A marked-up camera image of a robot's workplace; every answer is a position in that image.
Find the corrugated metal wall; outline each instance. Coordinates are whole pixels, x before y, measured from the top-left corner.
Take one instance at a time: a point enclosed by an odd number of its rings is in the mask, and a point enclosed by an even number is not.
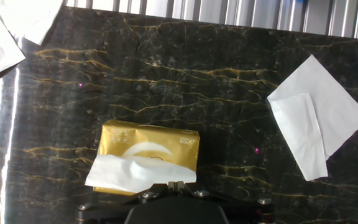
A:
[[[65,0],[65,4],[358,38],[358,0]]]

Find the marble countertop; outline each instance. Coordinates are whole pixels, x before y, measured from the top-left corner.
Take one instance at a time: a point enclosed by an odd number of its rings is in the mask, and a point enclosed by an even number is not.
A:
[[[197,130],[198,182],[278,224],[358,223],[358,132],[304,180],[266,97],[313,54],[358,102],[358,40],[64,7],[0,74],[0,223],[74,223],[109,119]]]

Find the bolt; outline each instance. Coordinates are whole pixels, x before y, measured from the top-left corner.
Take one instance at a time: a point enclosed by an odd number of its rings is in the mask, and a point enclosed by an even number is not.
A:
[[[211,193],[207,190],[197,190],[196,192],[194,192],[194,194],[198,197],[207,197],[211,195]]]
[[[145,192],[142,194],[142,198],[145,198],[145,199],[157,198],[158,196],[159,196],[159,194],[155,193],[155,192]]]
[[[270,199],[270,198],[261,198],[261,199],[258,199],[258,203],[261,204],[261,205],[268,205],[268,204],[272,203],[272,199]]]
[[[85,204],[83,204],[83,205],[80,205],[80,206],[78,207],[78,209],[80,209],[80,210],[88,210],[88,209],[90,209],[92,206],[93,206],[92,203],[85,203]]]

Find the tissue box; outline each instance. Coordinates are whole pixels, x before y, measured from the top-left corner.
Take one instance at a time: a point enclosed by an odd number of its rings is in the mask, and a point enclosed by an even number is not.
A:
[[[109,120],[102,127],[98,154],[148,157],[196,171],[199,144],[200,136],[197,131]],[[94,190],[133,194],[102,187],[95,187]]]

